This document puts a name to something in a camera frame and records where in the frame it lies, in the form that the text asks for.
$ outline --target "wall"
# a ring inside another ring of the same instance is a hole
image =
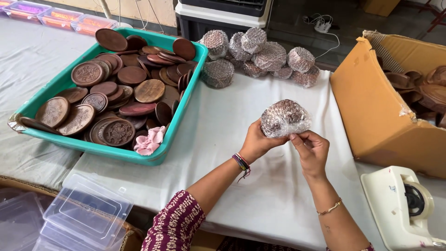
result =
[[[103,12],[99,0],[47,0],[47,1]],[[110,12],[113,15],[117,16],[119,15],[119,2],[121,2],[122,17],[140,19],[138,8],[136,7],[136,3],[134,0],[106,0],[108,8],[110,9]],[[173,0],[151,0],[151,2],[152,2],[152,7],[155,10],[158,19],[162,25],[167,25],[172,27],[177,26]],[[148,16],[149,22],[158,23],[155,14],[153,13],[153,9],[150,8],[148,0],[139,0],[137,3],[141,11],[141,16],[143,20],[146,21]]]

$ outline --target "woman's right hand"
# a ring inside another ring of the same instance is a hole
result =
[[[306,180],[326,179],[325,164],[330,142],[312,131],[290,134],[289,139],[299,152],[302,173]]]

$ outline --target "clear plastic box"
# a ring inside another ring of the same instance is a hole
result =
[[[28,1],[17,1],[3,7],[3,11],[13,19],[40,24],[37,15],[51,8],[49,5],[36,4]]]
[[[118,27],[118,21],[97,17],[89,14],[83,14],[79,21],[71,23],[74,30],[79,34],[94,36],[95,32],[102,28],[114,29]]]
[[[73,21],[78,21],[79,17],[82,15],[82,12],[53,7],[37,15],[37,18],[45,26],[74,31],[71,27],[71,23]]]
[[[0,0],[0,17],[9,17],[6,12],[3,11],[3,8],[17,2],[17,0]]]
[[[15,198],[19,195],[24,194],[20,189],[17,188],[1,188],[0,189],[0,203]]]
[[[116,239],[111,247],[103,251],[119,251],[124,240],[126,230],[120,228]],[[45,222],[39,239],[33,251],[100,251],[97,247],[85,242],[81,238],[77,238],[67,231],[63,231],[55,225]]]
[[[32,250],[43,223],[41,205],[33,192],[0,203],[0,249]]]
[[[43,218],[45,225],[50,223],[69,235],[105,250],[115,241],[132,207],[133,203],[120,194],[87,177],[74,174],[65,180],[64,187]]]

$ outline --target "cardboard box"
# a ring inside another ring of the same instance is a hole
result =
[[[360,6],[366,13],[388,17],[400,0],[361,0]]]
[[[22,180],[0,175],[0,188],[18,188],[24,191],[56,197],[58,192],[29,183]],[[123,227],[127,230],[120,251],[140,251],[144,236],[142,232],[134,226],[124,222]]]
[[[354,158],[446,179],[446,130],[416,118],[376,59],[425,76],[446,65],[446,46],[371,31],[357,41],[330,78]]]

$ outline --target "bubble wrap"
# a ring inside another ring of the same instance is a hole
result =
[[[251,60],[252,58],[252,54],[249,54],[242,49],[241,39],[243,34],[243,32],[237,32],[231,37],[231,40],[229,41],[229,52],[236,60],[239,61],[247,61]]]
[[[318,81],[320,70],[317,66],[313,65],[307,72],[300,73],[294,71],[291,78],[299,85],[308,88],[312,87]]]
[[[311,127],[310,114],[296,101],[285,99],[272,104],[260,118],[263,134],[279,138],[291,133],[299,134]]]
[[[209,58],[212,60],[225,57],[229,46],[226,33],[219,29],[206,32],[202,39],[198,40],[198,43],[207,47]]]
[[[224,88],[232,83],[234,66],[224,59],[204,63],[201,78],[211,87]]]
[[[226,55],[224,59],[229,61],[235,69],[240,69],[242,67],[243,61],[235,59],[231,54]]]
[[[304,73],[314,65],[314,56],[302,47],[295,47],[288,53],[288,65],[293,71]]]
[[[242,36],[242,49],[255,54],[263,49],[266,42],[266,32],[260,28],[252,27]]]
[[[253,55],[252,61],[262,70],[278,71],[286,64],[286,50],[276,42],[266,42],[262,51]]]
[[[259,67],[257,67],[253,61],[243,62],[241,68],[244,74],[254,78],[265,76],[268,73],[268,71],[262,70]]]
[[[272,71],[271,74],[275,77],[279,77],[282,79],[289,79],[291,77],[291,74],[293,73],[293,70],[288,65],[284,65],[280,70],[278,71]]]

